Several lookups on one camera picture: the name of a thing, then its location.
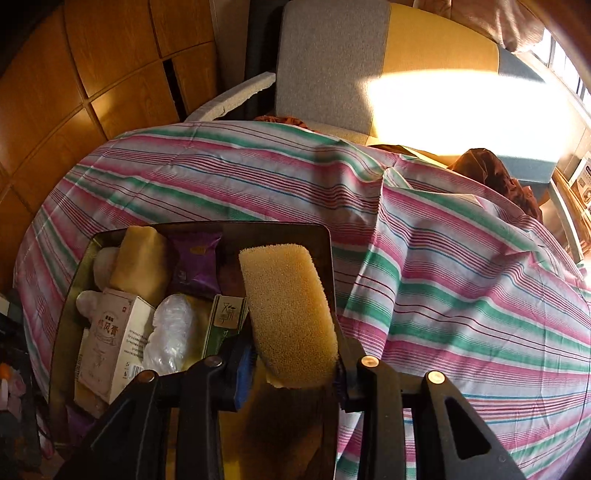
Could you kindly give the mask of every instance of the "sunlight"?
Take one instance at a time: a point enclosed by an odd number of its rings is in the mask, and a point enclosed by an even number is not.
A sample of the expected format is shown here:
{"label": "sunlight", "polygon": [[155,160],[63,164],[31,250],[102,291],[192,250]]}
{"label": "sunlight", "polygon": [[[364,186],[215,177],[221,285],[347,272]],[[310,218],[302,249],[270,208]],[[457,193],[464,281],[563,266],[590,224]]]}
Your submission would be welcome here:
{"label": "sunlight", "polygon": [[488,148],[556,162],[569,146],[568,104],[542,82],[471,70],[386,74],[360,85],[372,135],[437,155]]}

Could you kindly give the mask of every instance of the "brown cloth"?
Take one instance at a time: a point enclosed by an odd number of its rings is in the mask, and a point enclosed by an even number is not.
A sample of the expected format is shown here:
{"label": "brown cloth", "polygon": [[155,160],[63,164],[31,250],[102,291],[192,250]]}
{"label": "brown cloth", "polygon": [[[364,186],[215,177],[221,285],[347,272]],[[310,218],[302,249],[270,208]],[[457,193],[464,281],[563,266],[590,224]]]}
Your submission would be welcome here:
{"label": "brown cloth", "polygon": [[255,122],[269,122],[271,124],[295,125],[296,127],[302,127],[306,130],[312,130],[311,128],[308,128],[308,125],[306,125],[299,118],[295,118],[293,116],[261,115],[255,118]]}
{"label": "brown cloth", "polygon": [[415,0],[414,6],[464,25],[509,51],[528,51],[544,35],[544,24],[518,0]]}
{"label": "brown cloth", "polygon": [[523,188],[517,179],[511,178],[503,162],[490,150],[471,148],[447,169],[486,185],[543,223],[542,211],[531,188]]}

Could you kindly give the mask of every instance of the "yellow sponge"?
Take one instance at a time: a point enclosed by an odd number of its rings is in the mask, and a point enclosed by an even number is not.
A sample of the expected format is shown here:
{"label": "yellow sponge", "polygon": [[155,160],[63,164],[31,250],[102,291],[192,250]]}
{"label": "yellow sponge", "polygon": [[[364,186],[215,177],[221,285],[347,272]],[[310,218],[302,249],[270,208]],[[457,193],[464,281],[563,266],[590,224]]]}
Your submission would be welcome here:
{"label": "yellow sponge", "polygon": [[271,245],[239,254],[257,352],[275,386],[332,382],[338,359],[335,327],[308,250]]}

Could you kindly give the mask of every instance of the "clear plastic bag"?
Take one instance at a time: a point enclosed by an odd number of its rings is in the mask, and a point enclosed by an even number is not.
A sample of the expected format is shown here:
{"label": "clear plastic bag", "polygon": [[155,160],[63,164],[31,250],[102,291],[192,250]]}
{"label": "clear plastic bag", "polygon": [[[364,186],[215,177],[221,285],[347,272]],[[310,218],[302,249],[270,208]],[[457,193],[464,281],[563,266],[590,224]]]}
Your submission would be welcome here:
{"label": "clear plastic bag", "polygon": [[193,333],[195,314],[184,295],[166,297],[154,312],[154,331],[144,348],[143,366],[158,375],[180,372]]}
{"label": "clear plastic bag", "polygon": [[92,317],[95,314],[96,309],[99,306],[100,298],[103,294],[100,291],[85,290],[80,292],[76,297],[76,308],[80,314],[90,320],[92,323]]}

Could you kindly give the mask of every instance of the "striped bedsheet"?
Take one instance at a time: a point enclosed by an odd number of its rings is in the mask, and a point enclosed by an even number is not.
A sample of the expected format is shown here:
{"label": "striped bedsheet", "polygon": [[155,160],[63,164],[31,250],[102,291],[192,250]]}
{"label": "striped bedsheet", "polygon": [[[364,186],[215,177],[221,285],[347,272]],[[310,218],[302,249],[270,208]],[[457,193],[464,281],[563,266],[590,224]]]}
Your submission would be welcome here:
{"label": "striped bedsheet", "polygon": [[[445,372],[527,477],[558,478],[589,432],[591,292],[543,226],[414,157],[259,122],[129,132],[51,192],[15,265],[45,394],[60,310],[89,239],[183,220],[325,224],[345,334],[399,371]],[[355,478],[361,424],[341,420],[336,478]],[[412,446],[407,462],[413,478]]]}

